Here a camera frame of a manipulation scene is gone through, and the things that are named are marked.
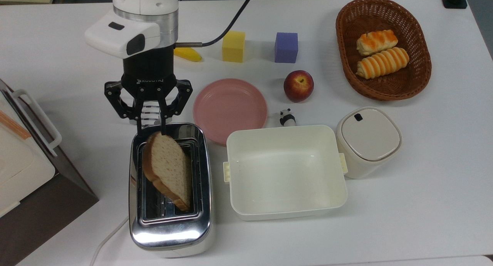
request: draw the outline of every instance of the canister lid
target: canister lid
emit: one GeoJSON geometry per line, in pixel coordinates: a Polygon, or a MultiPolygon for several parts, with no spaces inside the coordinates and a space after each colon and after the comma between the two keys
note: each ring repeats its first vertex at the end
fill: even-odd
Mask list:
{"type": "Polygon", "coordinates": [[[340,130],[354,153],[368,161],[385,159],[401,143],[397,126],[387,115],[373,108],[354,112],[342,123],[340,130]]]}

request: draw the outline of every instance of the purple cube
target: purple cube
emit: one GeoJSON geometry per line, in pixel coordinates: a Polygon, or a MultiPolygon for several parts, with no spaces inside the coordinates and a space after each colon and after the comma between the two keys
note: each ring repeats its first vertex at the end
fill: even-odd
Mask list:
{"type": "Polygon", "coordinates": [[[294,64],[298,55],[298,33],[277,33],[274,62],[294,64]]]}

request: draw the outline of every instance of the apple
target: apple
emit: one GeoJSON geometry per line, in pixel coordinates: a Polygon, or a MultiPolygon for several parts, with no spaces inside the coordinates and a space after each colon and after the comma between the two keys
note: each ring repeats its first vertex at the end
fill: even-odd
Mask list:
{"type": "Polygon", "coordinates": [[[284,80],[284,92],[293,102],[307,99],[313,92],[313,78],[306,71],[293,71],[284,80]]]}

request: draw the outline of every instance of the white canister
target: white canister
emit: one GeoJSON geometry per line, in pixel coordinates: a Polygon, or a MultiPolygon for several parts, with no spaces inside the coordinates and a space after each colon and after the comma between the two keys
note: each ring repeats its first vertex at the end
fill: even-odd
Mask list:
{"type": "Polygon", "coordinates": [[[382,110],[359,108],[337,126],[337,146],[345,154],[349,178],[363,178],[389,161],[402,145],[397,125],[382,110]]]}

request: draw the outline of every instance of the yellow cube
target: yellow cube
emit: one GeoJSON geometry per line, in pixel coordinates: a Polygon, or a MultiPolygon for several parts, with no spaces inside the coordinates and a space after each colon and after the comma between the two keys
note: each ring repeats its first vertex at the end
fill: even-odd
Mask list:
{"type": "Polygon", "coordinates": [[[245,52],[245,32],[229,31],[222,38],[222,60],[224,62],[243,62],[245,52]]]}

